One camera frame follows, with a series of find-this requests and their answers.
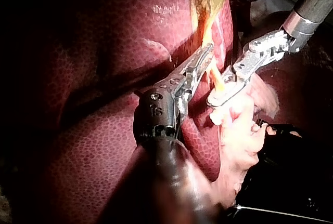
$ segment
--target black shaft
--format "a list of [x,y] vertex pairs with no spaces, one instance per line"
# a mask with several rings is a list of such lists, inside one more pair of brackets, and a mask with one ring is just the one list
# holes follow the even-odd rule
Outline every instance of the black shaft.
[[294,10],[304,19],[321,23],[333,8],[333,0],[298,0]]

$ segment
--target screw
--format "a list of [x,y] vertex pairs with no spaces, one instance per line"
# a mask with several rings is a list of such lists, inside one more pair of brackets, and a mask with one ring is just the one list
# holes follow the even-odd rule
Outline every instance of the screw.
[[170,80],[170,84],[172,84],[172,85],[177,85],[177,84],[179,84],[179,79],[174,78],[174,79]]
[[154,101],[157,101],[157,100],[161,100],[163,97],[159,93],[153,93],[153,94],[150,95],[150,98]]

